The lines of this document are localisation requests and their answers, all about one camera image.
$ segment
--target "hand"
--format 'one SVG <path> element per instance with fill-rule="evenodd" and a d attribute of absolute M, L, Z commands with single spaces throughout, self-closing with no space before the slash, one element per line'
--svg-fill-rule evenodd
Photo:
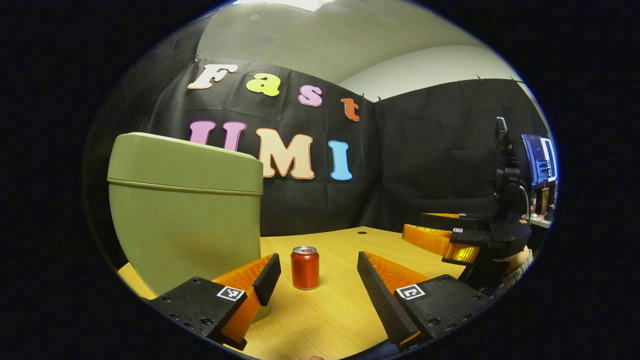
<path fill-rule="evenodd" d="M 511 255 L 504 259 L 493 259 L 493 260 L 508 262 L 509 265 L 504 270 L 504 275 L 509 275 L 512 272 L 518 270 L 522 266 L 522 264 L 524 264 L 525 261 L 527 261 L 528 257 L 529 257 L 529 248 L 526 245 L 524 245 L 524 249 L 522 249 L 522 251 L 519 252 L 518 254 Z"/>

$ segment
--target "white wall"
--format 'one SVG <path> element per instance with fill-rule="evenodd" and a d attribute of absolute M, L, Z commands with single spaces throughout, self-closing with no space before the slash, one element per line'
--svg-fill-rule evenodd
<path fill-rule="evenodd" d="M 453 81 L 477 79 L 515 79 L 520 76 L 491 49 L 479 46 L 450 45 L 430 47 L 397 56 L 369 67 L 338 85 L 371 101 Z M 548 128 L 538 102 L 523 83 L 518 83 L 531 98 Z"/>

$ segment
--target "monitor screen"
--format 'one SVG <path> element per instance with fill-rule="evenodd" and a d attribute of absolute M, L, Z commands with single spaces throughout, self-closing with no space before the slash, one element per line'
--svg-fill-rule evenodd
<path fill-rule="evenodd" d="M 556 152 L 551 139 L 536 135 L 522 135 L 529 159 L 531 186 L 557 179 Z"/>

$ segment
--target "pink letter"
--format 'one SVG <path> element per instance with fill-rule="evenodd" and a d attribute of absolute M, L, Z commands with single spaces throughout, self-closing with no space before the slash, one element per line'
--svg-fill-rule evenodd
<path fill-rule="evenodd" d="M 222 125 L 222 128 L 227 131 L 227 135 L 225 137 L 225 149 L 237 151 L 240 132 L 246 129 L 246 124 L 240 121 L 230 121 Z"/>
<path fill-rule="evenodd" d="M 216 123 L 208 120 L 196 121 L 191 123 L 190 128 L 191 138 L 189 139 L 189 141 L 207 145 L 209 132 L 216 128 Z"/>
<path fill-rule="evenodd" d="M 320 106 L 322 104 L 322 90 L 320 88 L 311 86 L 311 85 L 303 85 L 300 88 L 300 93 L 302 95 L 298 95 L 298 100 L 300 103 L 309 106 Z"/>

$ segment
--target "table surface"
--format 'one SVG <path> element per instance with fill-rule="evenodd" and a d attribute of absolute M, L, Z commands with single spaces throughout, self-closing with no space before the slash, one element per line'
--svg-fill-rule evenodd
<path fill-rule="evenodd" d="M 541 217 L 538 214 L 532 214 L 531 223 L 548 229 L 553 224 L 553 221 L 545 220 L 545 217 Z"/>
<path fill-rule="evenodd" d="M 313 290 L 299 290 L 291 281 L 289 256 L 300 245 L 313 246 L 320 254 L 320 285 Z M 464 266 L 443 263 L 440 256 L 402 240 L 401 233 L 370 227 L 264 237 L 260 249 L 263 256 L 280 255 L 282 274 L 269 301 L 270 315 L 251 325 L 242 353 L 264 360 L 314 355 L 341 359 L 387 339 L 356 268 L 359 251 L 382 256 L 429 278 L 443 274 L 457 278 L 464 270 Z M 130 264 L 118 273 L 139 296 L 157 297 Z"/>

